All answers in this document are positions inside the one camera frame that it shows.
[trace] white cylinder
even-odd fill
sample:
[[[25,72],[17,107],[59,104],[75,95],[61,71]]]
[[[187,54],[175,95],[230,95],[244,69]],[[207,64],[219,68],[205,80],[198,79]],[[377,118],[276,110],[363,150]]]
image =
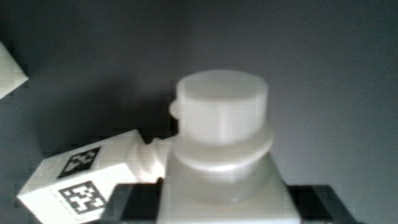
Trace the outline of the white cylinder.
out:
[[[171,108],[180,135],[210,145],[246,140],[265,125],[267,91],[262,78],[239,71],[214,70],[185,77]]]

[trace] white object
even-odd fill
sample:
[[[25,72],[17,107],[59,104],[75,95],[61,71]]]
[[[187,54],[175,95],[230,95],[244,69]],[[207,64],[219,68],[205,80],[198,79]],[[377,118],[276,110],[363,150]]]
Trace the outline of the white object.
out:
[[[29,80],[9,51],[0,42],[0,99]]]
[[[264,80],[230,70],[178,83],[159,224],[301,223],[269,155],[267,91]]]
[[[97,220],[120,183],[164,177],[169,140],[146,145],[137,131],[45,159],[18,198],[45,224]]]

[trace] dark gray surface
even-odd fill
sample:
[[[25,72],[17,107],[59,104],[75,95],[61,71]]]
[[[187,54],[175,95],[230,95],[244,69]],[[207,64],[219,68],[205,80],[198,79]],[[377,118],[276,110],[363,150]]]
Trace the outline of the dark gray surface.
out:
[[[175,83],[214,68],[271,83],[274,157],[365,223],[397,223],[398,1],[4,0],[0,39],[31,81],[0,101],[0,220],[41,158],[173,131]]]

